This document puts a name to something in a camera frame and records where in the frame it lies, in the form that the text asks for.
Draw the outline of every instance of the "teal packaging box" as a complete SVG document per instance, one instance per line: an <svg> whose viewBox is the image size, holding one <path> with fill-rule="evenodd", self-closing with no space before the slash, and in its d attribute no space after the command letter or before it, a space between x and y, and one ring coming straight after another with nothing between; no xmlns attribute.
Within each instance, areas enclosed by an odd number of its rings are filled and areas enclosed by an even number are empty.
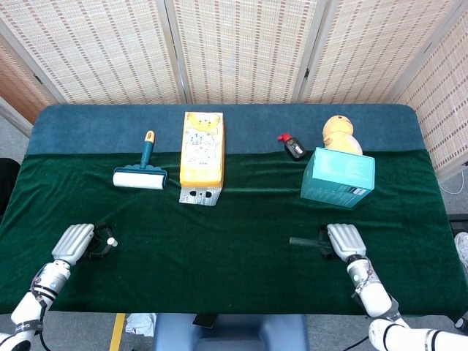
<svg viewBox="0 0 468 351"><path fill-rule="evenodd" d="M374 190L374 158L316 148L304 170L301 197L353 207Z"/></svg>

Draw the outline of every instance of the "white cloth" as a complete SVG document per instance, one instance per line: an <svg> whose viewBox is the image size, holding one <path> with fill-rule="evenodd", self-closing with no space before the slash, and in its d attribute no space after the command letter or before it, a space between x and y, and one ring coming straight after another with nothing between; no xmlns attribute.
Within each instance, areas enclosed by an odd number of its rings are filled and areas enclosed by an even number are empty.
<svg viewBox="0 0 468 351"><path fill-rule="evenodd" d="M125 331L132 334L143 334L154 337L156 313L132 313L127 318Z"/></svg>

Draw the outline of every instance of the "cardboard box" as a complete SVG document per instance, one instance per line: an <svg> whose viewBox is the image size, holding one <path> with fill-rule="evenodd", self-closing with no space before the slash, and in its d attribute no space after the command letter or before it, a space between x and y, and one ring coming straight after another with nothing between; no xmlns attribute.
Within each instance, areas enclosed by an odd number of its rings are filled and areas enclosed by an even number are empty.
<svg viewBox="0 0 468 351"><path fill-rule="evenodd" d="M301 197L353 207L374 190L372 157L316 148L304 170Z"/></svg>
<svg viewBox="0 0 468 351"><path fill-rule="evenodd" d="M179 202L215 206L222 190L223 169L222 113L186 112Z"/></svg>

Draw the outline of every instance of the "blue chair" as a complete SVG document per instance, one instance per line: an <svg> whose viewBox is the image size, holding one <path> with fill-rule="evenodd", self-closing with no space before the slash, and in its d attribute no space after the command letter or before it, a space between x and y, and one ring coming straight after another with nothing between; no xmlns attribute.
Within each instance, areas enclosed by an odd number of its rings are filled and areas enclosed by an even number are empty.
<svg viewBox="0 0 468 351"><path fill-rule="evenodd" d="M303 314L220 314L212 329L196 314L158 313L154 351L309 351Z"/></svg>

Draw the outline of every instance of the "dark green cloth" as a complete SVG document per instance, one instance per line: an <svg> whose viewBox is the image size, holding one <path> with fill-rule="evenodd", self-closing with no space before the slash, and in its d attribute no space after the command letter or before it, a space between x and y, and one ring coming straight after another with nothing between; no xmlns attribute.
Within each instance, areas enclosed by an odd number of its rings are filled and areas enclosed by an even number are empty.
<svg viewBox="0 0 468 351"><path fill-rule="evenodd" d="M0 313L11 312L71 224L107 222L118 246L81 263L53 305L80 312L362 314L340 260L289 245L319 226L352 223L404 314L468 308L461 264L426 151L369 154L377 188L355 209L300 198L308 159L233 154L211 208L180 204L180 154L154 154L164 191L115 188L114 167L139 154L26 156L0 226Z"/></svg>

